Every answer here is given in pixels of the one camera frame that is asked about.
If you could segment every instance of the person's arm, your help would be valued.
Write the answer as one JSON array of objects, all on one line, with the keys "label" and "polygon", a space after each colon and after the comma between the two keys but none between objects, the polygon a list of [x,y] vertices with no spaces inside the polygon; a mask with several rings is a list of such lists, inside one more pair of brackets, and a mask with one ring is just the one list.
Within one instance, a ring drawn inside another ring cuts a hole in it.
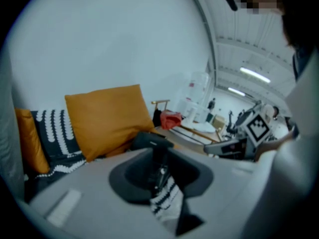
[{"label": "person's arm", "polygon": [[262,143],[256,151],[255,160],[258,161],[260,156],[266,151],[277,150],[284,142],[289,141],[293,138],[294,138],[294,131],[291,130],[288,134],[286,134],[281,139]]}]

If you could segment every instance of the black and white patterned cushion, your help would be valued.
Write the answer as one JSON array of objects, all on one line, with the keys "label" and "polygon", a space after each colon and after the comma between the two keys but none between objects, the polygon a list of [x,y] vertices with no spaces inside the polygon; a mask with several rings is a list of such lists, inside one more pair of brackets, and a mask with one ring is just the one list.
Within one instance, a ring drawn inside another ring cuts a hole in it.
[{"label": "black and white patterned cushion", "polygon": [[42,144],[49,159],[81,154],[67,110],[31,112]]}]

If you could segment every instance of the wooden table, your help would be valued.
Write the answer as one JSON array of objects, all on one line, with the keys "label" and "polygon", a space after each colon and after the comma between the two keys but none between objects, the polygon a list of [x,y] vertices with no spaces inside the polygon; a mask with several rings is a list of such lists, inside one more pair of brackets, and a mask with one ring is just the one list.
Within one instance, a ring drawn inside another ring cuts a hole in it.
[{"label": "wooden table", "polygon": [[198,136],[203,137],[203,138],[205,138],[207,140],[210,140],[213,143],[222,141],[221,137],[220,137],[220,135],[219,135],[219,133],[217,131],[215,131],[214,133],[203,133],[203,132],[199,132],[199,131],[194,130],[194,129],[187,128],[187,127],[182,126],[182,125],[180,125],[179,127],[183,128],[183,129],[185,129],[185,130],[187,130],[187,131],[189,131],[189,132],[191,132],[191,133],[193,133],[195,135],[198,135]]},{"label": "wooden table", "polygon": [[[212,143],[221,142],[220,136],[217,132],[215,132],[215,133],[202,133],[202,132],[198,132],[198,131],[193,130],[193,129],[188,129],[188,128],[184,128],[184,127],[181,127],[181,128],[183,128],[189,132],[192,132],[195,135],[203,137],[203,138],[211,141]],[[181,149],[192,150],[192,151],[197,152],[199,154],[207,155],[207,153],[204,152],[204,143],[201,143],[201,144],[193,143],[189,140],[186,140],[185,138],[180,137],[180,135],[178,135],[170,130],[164,130],[161,126],[158,126],[156,128],[156,131],[158,133],[166,136],[167,140],[174,143],[175,146],[178,146]]]}]

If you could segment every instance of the ceiling beam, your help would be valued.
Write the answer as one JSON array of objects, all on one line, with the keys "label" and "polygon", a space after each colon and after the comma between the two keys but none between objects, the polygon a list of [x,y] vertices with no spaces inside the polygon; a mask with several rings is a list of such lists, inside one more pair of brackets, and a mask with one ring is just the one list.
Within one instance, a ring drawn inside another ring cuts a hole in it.
[{"label": "ceiling beam", "polygon": [[219,64],[218,64],[218,56],[217,56],[218,51],[217,51],[214,23],[210,15],[209,9],[207,7],[206,1],[205,0],[193,0],[193,1],[199,10],[199,13],[203,20],[204,27],[207,31],[209,43],[211,46],[211,55],[208,58],[208,62],[211,65],[211,68],[213,68],[214,85],[217,86]]},{"label": "ceiling beam", "polygon": [[252,103],[252,107],[254,106],[254,104],[257,102],[257,99],[253,98],[248,98],[247,96],[245,97],[242,97],[236,93],[233,93],[231,91],[229,91],[226,87],[222,86],[222,85],[218,85],[215,89],[218,89],[220,91],[223,91],[224,93],[228,94],[228,95],[232,95],[233,97],[237,98],[237,99],[240,99],[240,100],[243,100],[245,102],[249,102],[249,103]]},{"label": "ceiling beam", "polygon": [[232,69],[225,68],[225,67],[219,67],[219,70],[221,72],[224,72],[224,73],[227,73],[227,74],[231,74],[231,75],[237,76],[237,77],[239,77],[241,79],[244,79],[244,80],[250,81],[250,82],[252,82],[254,84],[257,84],[258,86],[261,86],[262,88],[264,88],[266,91],[276,95],[280,99],[282,99],[282,100],[285,99],[285,96],[282,93],[280,93],[279,91],[275,90],[274,88],[269,86],[267,83],[264,83],[263,81],[258,80],[257,78],[255,78],[253,76],[249,76],[247,74],[241,73],[238,70],[232,70]]},{"label": "ceiling beam", "polygon": [[254,55],[256,55],[258,57],[261,57],[261,58],[268,60],[274,64],[277,64],[278,66],[286,69],[291,74],[294,73],[293,67],[289,63],[287,63],[286,61],[277,57],[276,55],[274,55],[266,50],[260,49],[256,46],[253,46],[253,45],[250,45],[250,44],[247,44],[244,42],[230,40],[230,39],[224,39],[224,38],[218,38],[217,44],[220,46],[227,46],[227,47],[242,49],[242,50],[245,50],[247,52],[253,53]]},{"label": "ceiling beam", "polygon": [[247,93],[251,96],[253,96],[254,98],[256,98],[257,100],[263,100],[264,102],[267,102],[271,105],[278,105],[278,104],[275,104],[274,102],[272,102],[271,100],[269,100],[268,98],[264,97],[263,95],[260,95],[259,93],[251,90],[251,89],[248,89],[246,87],[243,87],[239,84],[236,84],[236,83],[233,83],[231,81],[227,81],[225,79],[219,79],[219,82],[220,82],[220,85],[222,85],[223,87],[231,87],[231,88],[234,88],[234,89],[237,89],[239,91],[242,91],[244,93]]}]

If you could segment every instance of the black and white cloth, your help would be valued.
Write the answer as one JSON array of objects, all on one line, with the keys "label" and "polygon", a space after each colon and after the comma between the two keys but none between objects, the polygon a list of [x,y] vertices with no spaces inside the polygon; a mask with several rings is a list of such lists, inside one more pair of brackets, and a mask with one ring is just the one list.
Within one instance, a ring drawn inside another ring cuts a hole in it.
[{"label": "black and white cloth", "polygon": [[169,231],[175,234],[184,195],[170,176],[158,196],[150,200],[151,211]]}]

